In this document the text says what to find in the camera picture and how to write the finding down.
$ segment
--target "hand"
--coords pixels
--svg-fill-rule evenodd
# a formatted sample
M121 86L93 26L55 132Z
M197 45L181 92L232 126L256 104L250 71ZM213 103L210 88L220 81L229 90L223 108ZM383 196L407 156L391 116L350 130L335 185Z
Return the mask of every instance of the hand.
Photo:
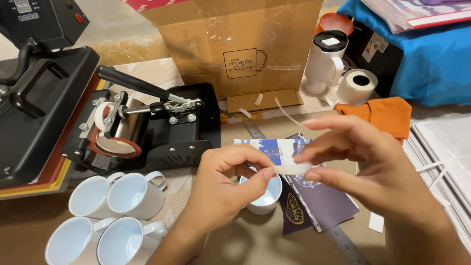
M357 198L371 211L390 220L417 226L429 223L443 208L415 171L401 145L390 134L356 116L323 116L303 123L311 130L331 129L296 157L296 163L317 165L331 160L357 161L355 177L341 170L319 167L306 179L322 182Z
M247 161L257 173L242 163ZM197 233L207 233L229 223L237 213L259 197L275 176L273 162L250 144L230 145L203 153L195 184L177 223L188 222ZM245 176L248 181L234 185L229 179Z

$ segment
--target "red label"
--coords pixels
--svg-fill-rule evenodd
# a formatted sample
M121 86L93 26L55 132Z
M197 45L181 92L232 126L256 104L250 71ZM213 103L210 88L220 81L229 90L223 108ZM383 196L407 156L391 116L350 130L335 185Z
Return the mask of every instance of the red label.
M130 5L137 12L141 12L151 8L157 8L165 5L176 4L190 0L121 0Z

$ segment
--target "orange cloth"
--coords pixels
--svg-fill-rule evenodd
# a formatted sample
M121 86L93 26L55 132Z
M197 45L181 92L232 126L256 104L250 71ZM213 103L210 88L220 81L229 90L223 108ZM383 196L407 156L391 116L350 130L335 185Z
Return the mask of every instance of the orange cloth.
M364 119L378 130L390 133L400 143L409 137L412 107L400 97L373 99L358 107L337 104L334 109L340 115L355 115Z

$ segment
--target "orange container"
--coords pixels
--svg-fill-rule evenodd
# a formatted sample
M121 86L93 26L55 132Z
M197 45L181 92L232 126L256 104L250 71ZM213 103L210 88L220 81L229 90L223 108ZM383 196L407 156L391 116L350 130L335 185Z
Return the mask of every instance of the orange container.
M349 36L353 32L353 23L344 15L327 13L322 15L321 19L319 19L315 34L324 30L340 30Z

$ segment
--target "white mug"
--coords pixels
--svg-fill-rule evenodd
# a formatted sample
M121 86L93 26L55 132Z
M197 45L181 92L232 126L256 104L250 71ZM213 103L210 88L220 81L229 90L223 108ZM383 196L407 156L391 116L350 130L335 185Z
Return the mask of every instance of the white mug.
M108 178L95 176L80 183L70 196L69 211L75 216L95 219L122 217L123 214L115 213L110 209L107 198L113 181L124 175L123 172L117 172Z
M116 218L95 220L82 216L63 222L52 233L44 256L49 265L96 265L101 234Z
M306 91L320 94L336 86L343 73L342 57L348 45L347 35L340 30L326 30L314 36L304 75Z
M240 177L239 184L242 184L247 181L247 178L244 176ZM276 201L281 196L282 183L280 176L276 175L271 178L268 182L267 189L265 194L260 198L256 199L252 203L246 205L249 211L253 212L256 215L266 215L269 214L276 208Z
M150 182L155 177L163 178L158 186ZM143 220L152 218L163 206L165 196L162 190L166 185L167 180L159 171L151 172L146 176L129 173L111 187L108 194L108 206L121 215Z
M143 265L167 234L164 221L149 223L132 217L114 221L97 246L100 265Z

